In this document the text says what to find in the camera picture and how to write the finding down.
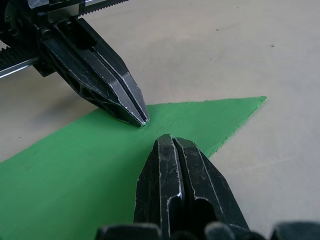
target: green triangle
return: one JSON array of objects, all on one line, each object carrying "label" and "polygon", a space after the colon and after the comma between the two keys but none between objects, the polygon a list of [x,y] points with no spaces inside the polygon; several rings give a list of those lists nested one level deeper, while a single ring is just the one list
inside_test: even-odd
[{"label": "green triangle", "polygon": [[0,163],[0,239],[93,240],[97,228],[133,220],[136,182],[163,134],[208,157],[265,97],[148,106],[144,128],[96,110]]}]

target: green foam sheet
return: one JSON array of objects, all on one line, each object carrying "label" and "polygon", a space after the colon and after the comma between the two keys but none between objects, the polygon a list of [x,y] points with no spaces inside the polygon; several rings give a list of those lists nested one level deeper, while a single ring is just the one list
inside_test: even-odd
[{"label": "green foam sheet", "polygon": [[0,163],[0,239],[93,240],[100,226],[132,223],[158,137],[192,140],[209,157],[265,99],[150,105],[140,129],[93,111]]}]

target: black plastic part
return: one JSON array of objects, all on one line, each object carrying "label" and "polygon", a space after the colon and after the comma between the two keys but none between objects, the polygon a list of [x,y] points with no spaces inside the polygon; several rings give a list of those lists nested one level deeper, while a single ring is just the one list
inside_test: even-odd
[{"label": "black plastic part", "polygon": [[50,30],[52,37],[40,42],[42,56],[82,98],[132,125],[149,121],[125,63],[84,19],[61,21]]},{"label": "black plastic part", "polygon": [[282,223],[274,228],[271,240],[319,240],[320,224],[314,222]]},{"label": "black plastic part", "polygon": [[10,0],[10,2],[25,20],[38,27],[53,23],[53,16],[58,17],[57,21],[78,17],[85,5],[85,0]]},{"label": "black plastic part", "polygon": [[56,70],[43,60],[33,65],[33,67],[41,74],[42,77],[47,77],[56,72]]},{"label": "black plastic part", "polygon": [[[271,240],[319,240],[320,224],[282,223]],[[101,228],[96,240],[266,240],[249,230],[226,179],[189,140],[165,134],[136,188],[134,224]]]},{"label": "black plastic part", "polygon": [[154,224],[114,225],[98,230],[96,240],[161,240]]},{"label": "black plastic part", "polygon": [[5,22],[5,12],[6,12],[6,7],[9,3],[9,0],[1,0],[0,1],[0,36],[3,34],[5,31],[9,29],[8,24]]},{"label": "black plastic part", "polygon": [[134,222],[158,225],[164,240],[176,231],[203,240],[211,222],[249,231],[221,173],[192,141],[169,134],[156,140],[138,179]]}]

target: white surface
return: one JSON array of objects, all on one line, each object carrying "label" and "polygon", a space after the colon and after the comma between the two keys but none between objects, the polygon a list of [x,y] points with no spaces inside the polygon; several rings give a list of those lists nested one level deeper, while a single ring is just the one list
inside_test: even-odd
[{"label": "white surface", "polygon": [[[268,96],[212,158],[268,235],[278,221],[320,221],[319,13],[318,0],[132,0],[85,18],[147,104]],[[0,81],[0,101],[1,160],[95,108],[32,68]]]}]

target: screw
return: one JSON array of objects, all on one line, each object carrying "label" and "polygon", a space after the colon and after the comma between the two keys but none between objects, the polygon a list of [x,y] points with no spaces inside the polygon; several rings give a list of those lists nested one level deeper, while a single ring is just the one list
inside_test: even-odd
[{"label": "screw", "polygon": [[41,36],[44,38],[44,39],[49,39],[51,38],[51,30],[47,27],[41,29]]},{"label": "screw", "polygon": [[74,26],[74,24],[70,20],[66,20],[64,26],[66,29],[70,30]]}]

